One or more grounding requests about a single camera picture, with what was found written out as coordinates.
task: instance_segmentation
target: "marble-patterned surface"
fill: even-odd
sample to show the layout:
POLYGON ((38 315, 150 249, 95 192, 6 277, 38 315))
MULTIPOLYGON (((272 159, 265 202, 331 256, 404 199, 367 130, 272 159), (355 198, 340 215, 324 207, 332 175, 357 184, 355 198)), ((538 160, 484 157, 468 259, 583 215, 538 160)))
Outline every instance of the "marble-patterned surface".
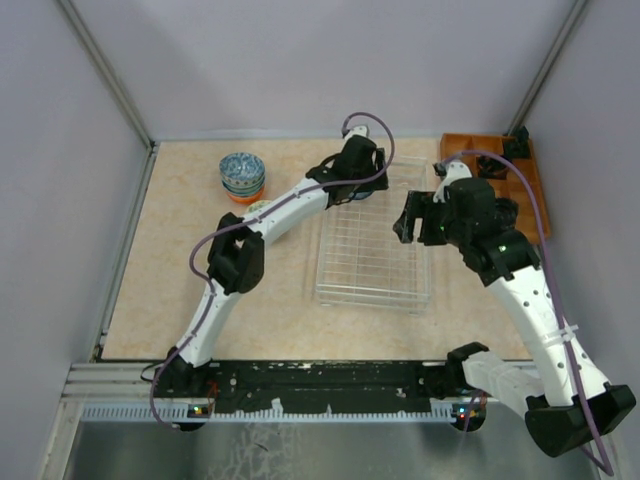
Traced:
MULTIPOLYGON (((103 357, 164 358, 184 333, 204 288, 187 265, 191 248, 224 213, 244 212, 223 192, 222 157, 247 151, 262 158, 263 198, 273 199, 341 145, 340 139, 163 143, 103 357)), ((398 140, 401 155, 435 161, 437 148, 437 139, 398 140)), ((504 358, 529 358, 502 306, 451 247, 433 248, 432 301, 421 316, 321 306, 313 294, 321 225, 320 215, 308 219, 268 250, 264 279, 233 310, 216 358, 444 359, 475 340, 504 358)), ((207 251, 198 257, 202 269, 207 251)))

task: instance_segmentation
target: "clear plastic dish rack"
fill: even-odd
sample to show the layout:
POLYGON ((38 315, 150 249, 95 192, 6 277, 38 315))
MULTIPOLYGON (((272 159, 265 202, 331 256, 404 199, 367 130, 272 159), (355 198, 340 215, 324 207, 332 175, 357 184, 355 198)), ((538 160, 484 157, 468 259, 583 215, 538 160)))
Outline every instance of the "clear plastic dish rack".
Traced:
MULTIPOLYGON (((393 232, 409 190, 426 190, 426 161, 398 157, 389 190, 326 211, 316 277, 323 305, 358 304, 417 314, 430 298, 429 249, 393 232)), ((416 224, 416 236, 420 225, 416 224)))

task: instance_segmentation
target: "white wall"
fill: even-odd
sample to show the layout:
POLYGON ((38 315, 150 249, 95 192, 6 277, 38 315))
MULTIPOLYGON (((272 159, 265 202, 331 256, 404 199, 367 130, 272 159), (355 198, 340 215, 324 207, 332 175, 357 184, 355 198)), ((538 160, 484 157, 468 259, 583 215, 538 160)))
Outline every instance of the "white wall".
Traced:
POLYGON ((0 476, 33 479, 145 152, 55 3, 0 3, 0 476))
MULTIPOLYGON (((640 3, 592 2, 528 120, 571 320, 640 397, 640 3)), ((640 411, 620 426, 640 472, 640 411)))
POLYGON ((571 0, 75 0, 154 138, 503 131, 571 0))

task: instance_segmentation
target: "orange bowl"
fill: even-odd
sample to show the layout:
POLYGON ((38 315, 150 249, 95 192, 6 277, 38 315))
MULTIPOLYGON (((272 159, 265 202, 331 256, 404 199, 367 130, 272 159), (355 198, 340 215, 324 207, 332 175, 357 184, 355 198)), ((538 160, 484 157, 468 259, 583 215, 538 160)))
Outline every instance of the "orange bowl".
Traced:
POLYGON ((233 200, 236 203, 241 203, 242 205, 251 205, 252 203, 260 200, 260 197, 264 193, 264 186, 260 189, 258 193, 250 197, 236 197, 235 195, 230 193, 228 190, 225 190, 225 193, 231 200, 233 200))

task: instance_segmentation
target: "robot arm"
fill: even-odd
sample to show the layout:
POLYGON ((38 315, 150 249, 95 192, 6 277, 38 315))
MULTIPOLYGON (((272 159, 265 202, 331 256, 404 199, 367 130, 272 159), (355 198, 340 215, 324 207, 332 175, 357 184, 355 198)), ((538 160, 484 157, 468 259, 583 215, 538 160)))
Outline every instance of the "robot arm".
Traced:
POLYGON ((635 406, 626 385, 612 386, 578 342, 574 330, 558 329, 540 260, 525 236, 515 230, 517 204, 495 198, 489 183, 473 178, 462 162, 438 165, 444 177, 436 192, 409 192, 394 225, 402 243, 451 244, 467 267, 509 312, 540 378, 499 359, 479 343, 449 354, 458 383, 484 390, 520 415, 534 441, 558 456, 592 439, 564 346, 573 347, 590 409, 601 434, 611 432, 635 406))
POLYGON ((199 367, 211 360, 215 341, 229 314, 240 298, 252 290, 262 279, 265 250, 283 233, 316 213, 351 200, 357 192, 386 190, 386 173, 373 183, 361 186, 346 185, 313 189, 321 183, 339 180, 369 178, 384 166, 384 152, 369 140, 368 128, 358 126, 345 136, 342 152, 312 168, 295 187, 271 202, 270 205, 238 218, 225 215, 218 230, 261 215, 273 205, 282 203, 264 220, 216 237, 209 251, 207 274, 212 280, 215 297, 200 328, 192 334, 201 320, 212 292, 205 287, 202 299, 183 337, 177 345, 188 341, 180 352, 181 361, 190 367, 199 367), (292 194, 295 198, 287 201, 292 194))

